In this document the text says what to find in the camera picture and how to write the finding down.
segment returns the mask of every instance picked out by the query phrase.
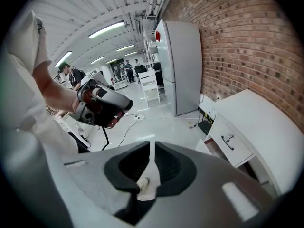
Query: white ceiling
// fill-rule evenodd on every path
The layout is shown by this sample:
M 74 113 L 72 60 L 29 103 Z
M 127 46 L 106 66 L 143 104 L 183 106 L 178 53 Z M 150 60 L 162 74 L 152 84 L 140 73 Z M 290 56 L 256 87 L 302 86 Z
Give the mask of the white ceiling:
M 67 62 L 83 68 L 94 60 L 105 63 L 122 58 L 125 54 L 143 49 L 142 31 L 152 30 L 155 17 L 147 17 L 151 0 L 35 0 L 33 10 L 43 21 L 47 30 L 47 48 L 51 68 L 67 52 L 73 53 Z M 152 12 L 156 3 L 152 0 Z M 140 34 L 136 31 L 140 24 Z M 88 35 L 113 23 L 124 21 L 127 26 L 108 31 L 96 38 Z M 135 44 L 134 48 L 117 52 L 124 46 Z

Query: small beige object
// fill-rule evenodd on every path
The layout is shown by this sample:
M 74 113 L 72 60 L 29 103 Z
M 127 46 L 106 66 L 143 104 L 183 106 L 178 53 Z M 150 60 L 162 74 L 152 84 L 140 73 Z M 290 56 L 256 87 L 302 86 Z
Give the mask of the small beige object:
M 140 189 L 140 192 L 145 190 L 147 188 L 149 184 L 149 178 L 140 178 L 138 181 L 137 181 L 137 186 L 139 187 Z

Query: black t-shirt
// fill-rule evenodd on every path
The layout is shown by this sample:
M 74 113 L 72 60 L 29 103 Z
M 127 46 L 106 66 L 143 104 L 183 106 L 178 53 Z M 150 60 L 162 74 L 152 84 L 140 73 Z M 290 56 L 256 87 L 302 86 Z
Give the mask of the black t-shirt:
M 82 77 L 81 77 L 79 70 L 76 68 L 73 68 L 69 79 L 71 81 L 72 87 L 75 87 L 78 83 L 81 83 Z

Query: person in dark clothes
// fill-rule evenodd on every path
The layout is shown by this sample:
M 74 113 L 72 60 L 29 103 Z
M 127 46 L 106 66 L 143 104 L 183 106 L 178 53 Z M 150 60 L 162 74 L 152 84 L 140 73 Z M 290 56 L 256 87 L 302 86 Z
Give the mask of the person in dark clothes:
M 63 62 L 59 66 L 59 70 L 64 73 L 65 75 L 70 74 L 69 80 L 73 87 L 73 90 L 78 90 L 81 86 L 81 80 L 83 79 L 80 71 L 76 68 L 72 68 L 68 63 Z
M 124 65 L 124 68 L 126 69 L 127 71 L 127 76 L 128 76 L 128 79 L 129 79 L 129 82 L 135 82 L 134 81 L 134 77 L 133 77 L 133 68 L 132 68 L 132 65 L 129 64 L 129 60 L 126 60 L 125 61 L 125 65 Z

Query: man in black shirt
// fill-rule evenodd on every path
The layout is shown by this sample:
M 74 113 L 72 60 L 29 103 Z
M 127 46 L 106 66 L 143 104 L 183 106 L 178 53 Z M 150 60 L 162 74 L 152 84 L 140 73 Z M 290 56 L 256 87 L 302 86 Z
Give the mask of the man in black shirt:
M 73 87 L 73 90 L 78 90 L 81 86 L 81 80 L 83 79 L 80 71 L 76 68 L 72 68 L 69 64 L 66 62 L 63 62 L 59 66 L 59 70 L 61 73 L 64 73 L 65 75 L 70 74 L 69 80 L 71 82 L 71 85 Z

